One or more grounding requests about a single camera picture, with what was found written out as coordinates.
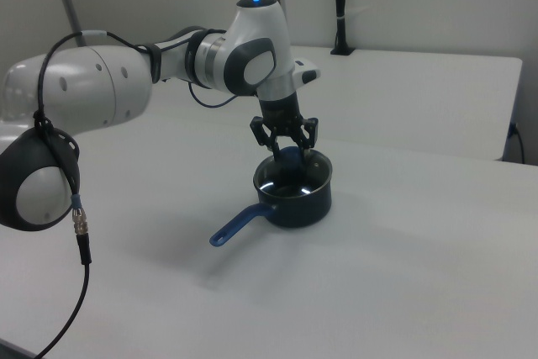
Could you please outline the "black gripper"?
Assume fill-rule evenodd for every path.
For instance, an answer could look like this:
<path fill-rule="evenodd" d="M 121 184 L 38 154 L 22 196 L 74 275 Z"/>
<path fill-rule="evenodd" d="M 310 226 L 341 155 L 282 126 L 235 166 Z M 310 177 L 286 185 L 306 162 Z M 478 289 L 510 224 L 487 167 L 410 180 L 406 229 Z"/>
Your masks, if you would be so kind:
<path fill-rule="evenodd" d="M 297 93 L 276 100 L 260 101 L 262 117 L 255 116 L 250 122 L 250 128 L 260 146 L 265 146 L 275 161 L 281 159 L 281 152 L 277 143 L 278 135 L 292 135 L 293 142 L 299 148 L 301 161 L 305 160 L 305 151 L 313 148 L 318 139 L 317 118 L 305 119 L 302 117 Z"/>

